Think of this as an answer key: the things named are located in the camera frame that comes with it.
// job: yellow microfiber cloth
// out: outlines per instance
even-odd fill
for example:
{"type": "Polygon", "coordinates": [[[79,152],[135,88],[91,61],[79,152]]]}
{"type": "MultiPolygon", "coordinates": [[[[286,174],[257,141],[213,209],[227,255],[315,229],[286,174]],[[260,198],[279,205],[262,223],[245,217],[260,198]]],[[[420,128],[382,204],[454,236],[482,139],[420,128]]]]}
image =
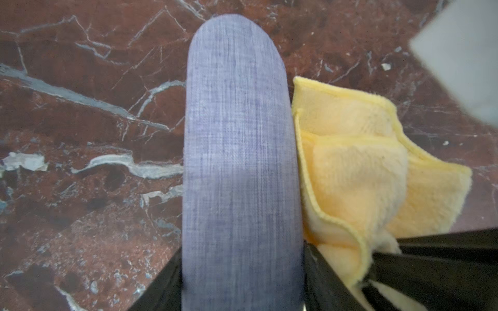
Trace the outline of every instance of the yellow microfiber cloth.
{"type": "MultiPolygon", "coordinates": [[[[305,238],[365,304],[359,283],[372,252],[400,252],[396,238],[447,232],[472,171],[410,141],[384,97],[302,77],[294,87],[305,238]]],[[[395,306],[408,304],[377,288],[395,306]]]]}

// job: fabric texture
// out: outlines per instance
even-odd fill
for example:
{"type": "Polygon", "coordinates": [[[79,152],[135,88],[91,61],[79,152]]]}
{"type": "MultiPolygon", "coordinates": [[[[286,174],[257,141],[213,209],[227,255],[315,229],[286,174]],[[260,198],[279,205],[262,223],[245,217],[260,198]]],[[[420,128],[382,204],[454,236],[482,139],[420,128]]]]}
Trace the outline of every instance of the fabric texture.
{"type": "Polygon", "coordinates": [[[396,238],[447,232],[472,171],[411,142],[386,98],[301,77],[294,86],[305,237],[365,302],[358,285],[372,252],[399,252],[396,238]]]}
{"type": "Polygon", "coordinates": [[[183,310],[302,310],[303,231],[283,62],[239,15],[190,45],[182,220],[183,310]]]}

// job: yellow cloth edge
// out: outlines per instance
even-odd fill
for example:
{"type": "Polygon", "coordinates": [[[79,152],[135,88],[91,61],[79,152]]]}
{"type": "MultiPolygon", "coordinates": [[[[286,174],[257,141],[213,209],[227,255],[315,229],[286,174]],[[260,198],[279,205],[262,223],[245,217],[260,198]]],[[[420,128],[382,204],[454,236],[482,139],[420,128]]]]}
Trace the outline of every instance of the yellow cloth edge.
{"type": "MultiPolygon", "coordinates": [[[[341,87],[332,86],[329,84],[325,84],[322,82],[318,82],[315,80],[303,78],[303,77],[294,77],[293,79],[295,86],[304,86],[311,89],[315,89],[317,91],[321,91],[327,94],[331,94],[338,97],[343,98],[352,98],[356,100],[362,100],[371,104],[375,104],[377,106],[382,107],[387,111],[389,116],[391,117],[391,126],[394,130],[396,138],[398,141],[406,148],[408,151],[413,153],[422,161],[417,161],[412,158],[413,161],[417,163],[421,163],[425,166],[431,166],[434,168],[442,169],[442,170],[457,170],[463,174],[471,175],[472,170],[466,166],[448,163],[438,158],[432,156],[427,151],[423,150],[419,146],[417,146],[414,142],[412,142],[403,132],[403,126],[397,117],[396,106],[387,98],[382,97],[380,95],[369,94],[363,91],[350,90],[341,87]]],[[[292,107],[293,114],[296,112],[296,108],[292,107]]]]}
{"type": "Polygon", "coordinates": [[[361,280],[361,278],[367,273],[367,269],[370,266],[370,250],[367,247],[367,243],[365,239],[358,233],[358,231],[352,227],[350,224],[347,222],[343,221],[340,218],[332,217],[328,214],[326,214],[324,211],[320,209],[320,206],[318,205],[318,202],[316,201],[315,193],[313,191],[313,188],[311,186],[311,180],[309,178],[309,173],[308,173],[308,167],[306,163],[306,159],[304,157],[304,151],[303,151],[303,146],[302,146],[302,139],[301,139],[301,128],[299,127],[299,112],[300,110],[297,109],[293,112],[294,115],[294,128],[295,128],[295,135],[296,135],[296,146],[297,146],[297,151],[299,155],[299,163],[301,165],[301,170],[302,170],[302,176],[301,178],[303,179],[303,186],[305,188],[305,192],[309,195],[309,199],[311,201],[311,206],[314,210],[314,212],[319,216],[319,218],[325,222],[332,223],[335,225],[338,225],[342,228],[344,228],[349,234],[351,234],[356,241],[358,242],[358,246],[360,249],[360,267],[358,270],[351,275],[349,278],[344,279],[343,282],[346,285],[346,287],[352,287],[355,285],[358,281],[361,280]]]}

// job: white object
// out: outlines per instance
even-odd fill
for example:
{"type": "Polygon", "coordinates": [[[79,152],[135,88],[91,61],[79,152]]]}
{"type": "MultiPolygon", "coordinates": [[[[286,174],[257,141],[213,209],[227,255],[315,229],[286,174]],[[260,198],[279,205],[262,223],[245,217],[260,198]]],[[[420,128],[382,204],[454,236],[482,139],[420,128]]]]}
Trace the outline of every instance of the white object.
{"type": "Polygon", "coordinates": [[[45,157],[39,154],[26,154],[9,152],[8,157],[3,159],[3,167],[0,172],[14,171],[19,167],[24,167],[30,171],[46,171],[48,163],[45,163],[45,157]]]}
{"type": "Polygon", "coordinates": [[[410,42],[410,48],[478,119],[498,126],[498,1],[457,0],[410,42]]]}
{"type": "Polygon", "coordinates": [[[125,165],[128,167],[130,173],[142,178],[159,179],[183,174],[183,166],[180,164],[152,164],[147,162],[135,164],[133,157],[129,154],[106,154],[98,156],[90,160],[88,165],[83,169],[77,170],[71,168],[71,172],[77,174],[103,164],[125,165]]]}
{"type": "Polygon", "coordinates": [[[382,63],[381,66],[382,66],[382,69],[384,69],[384,71],[391,70],[391,64],[382,63]]]}

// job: marble surface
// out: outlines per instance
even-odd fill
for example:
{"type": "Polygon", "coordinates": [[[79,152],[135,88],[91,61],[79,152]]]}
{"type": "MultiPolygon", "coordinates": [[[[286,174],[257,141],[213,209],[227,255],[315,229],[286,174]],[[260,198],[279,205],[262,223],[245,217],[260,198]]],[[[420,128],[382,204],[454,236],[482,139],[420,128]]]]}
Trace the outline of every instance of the marble surface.
{"type": "Polygon", "coordinates": [[[407,47],[444,5],[4,1],[0,159],[13,166],[0,179],[0,310],[126,310],[178,248],[187,51],[223,13],[270,34],[289,92],[301,75],[392,100],[414,142],[474,170],[453,230],[496,226],[497,132],[460,112],[407,47]]]}

